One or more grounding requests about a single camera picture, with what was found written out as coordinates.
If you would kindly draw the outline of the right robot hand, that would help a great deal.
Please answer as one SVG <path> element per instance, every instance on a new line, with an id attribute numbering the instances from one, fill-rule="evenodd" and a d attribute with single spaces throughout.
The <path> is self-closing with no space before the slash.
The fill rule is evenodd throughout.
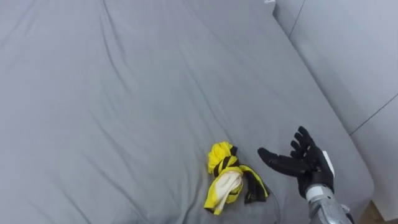
<path id="1" fill-rule="evenodd" d="M 303 198 L 312 185 L 322 185 L 334 190 L 334 175 L 328 161 L 303 126 L 298 127 L 290 145 L 293 150 L 289 156 L 278 155 L 263 147 L 260 147 L 257 153 L 272 170 L 295 177 L 299 194 Z"/>

